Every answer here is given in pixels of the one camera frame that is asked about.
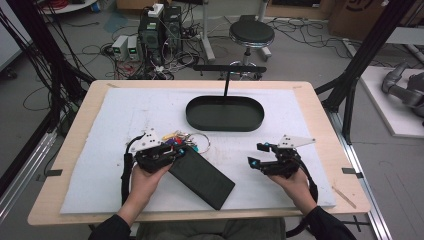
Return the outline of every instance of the black strap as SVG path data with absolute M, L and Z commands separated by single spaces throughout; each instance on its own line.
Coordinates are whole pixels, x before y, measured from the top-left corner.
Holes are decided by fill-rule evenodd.
M 122 205 L 124 205 L 125 201 L 130 194 L 130 177 L 133 167 L 133 156 L 131 153 L 124 154 L 124 172 L 122 173 L 121 179 L 121 196 L 122 196 Z
M 312 198 L 314 199 L 314 201 L 315 202 L 318 202 L 318 187 L 315 184 L 314 180 L 312 179 L 312 176 L 309 173 L 308 168 L 306 167 L 305 163 L 302 160 L 299 160 L 299 163 L 300 163 L 301 168 L 305 172 L 306 177 L 308 178 L 308 181 L 309 181 L 309 192 L 311 193 Z M 300 221 L 300 223 L 299 223 L 299 225 L 297 227 L 295 227 L 294 229 L 286 232 L 286 238 L 290 238 L 290 237 L 293 237 L 293 236 L 298 235 L 303 230 L 305 230 L 307 226 L 308 226 L 308 223 L 306 222 L 306 219 L 303 218 Z
M 122 173 L 121 176 L 121 197 L 122 197 L 122 205 L 124 205 L 125 201 L 128 198 L 128 195 L 130 194 L 130 177 L 131 177 L 131 172 L 132 172 L 132 167 L 134 165 L 134 160 L 133 160 L 133 155 L 130 152 L 130 147 L 131 145 L 135 142 L 138 141 L 140 139 L 142 139 L 144 137 L 144 135 L 146 135 L 146 133 L 144 133 L 141 136 L 138 136 L 134 139 L 132 139 L 128 145 L 127 148 L 125 150 L 125 154 L 124 154 L 124 172 Z

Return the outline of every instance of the black sleeve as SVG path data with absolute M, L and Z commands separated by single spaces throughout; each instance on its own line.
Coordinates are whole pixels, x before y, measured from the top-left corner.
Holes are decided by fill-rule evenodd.
M 312 233 L 318 240 L 356 239 L 339 219 L 330 215 L 319 206 L 314 208 L 306 216 L 306 221 L 309 223 Z
M 130 233 L 131 230 L 128 224 L 115 214 L 97 226 L 91 232 L 88 240 L 128 240 L 130 239 Z

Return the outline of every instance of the black rectangular tablet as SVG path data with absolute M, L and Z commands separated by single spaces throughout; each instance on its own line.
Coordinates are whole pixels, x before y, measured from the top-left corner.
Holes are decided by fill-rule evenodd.
M 220 210 L 235 183 L 193 148 L 173 163 L 169 172 L 215 210 Z

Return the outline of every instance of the power supply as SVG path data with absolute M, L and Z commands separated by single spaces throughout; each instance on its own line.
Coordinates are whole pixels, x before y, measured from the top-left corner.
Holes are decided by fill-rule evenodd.
M 138 35 L 142 44 L 143 57 L 147 65 L 162 66 L 164 63 L 162 48 L 165 33 L 163 28 L 159 18 L 142 16 L 138 28 Z
M 163 15 L 165 24 L 165 35 L 167 38 L 168 48 L 174 53 L 182 50 L 181 40 L 181 7 L 169 6 L 165 8 Z
M 125 61 L 128 57 L 128 36 L 119 36 L 113 43 L 112 50 L 117 61 Z
M 128 54 L 131 61 L 140 61 L 141 47 L 137 36 L 128 37 Z

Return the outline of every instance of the black rod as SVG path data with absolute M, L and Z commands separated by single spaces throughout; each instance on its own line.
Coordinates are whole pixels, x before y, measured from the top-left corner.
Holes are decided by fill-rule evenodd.
M 205 72 L 266 72 L 266 67 L 232 66 L 232 65 L 194 65 L 194 71 Z
M 231 75 L 231 72 L 227 72 L 227 79 L 225 80 L 224 97 L 226 97 L 228 93 L 228 85 L 230 84 L 230 75 Z

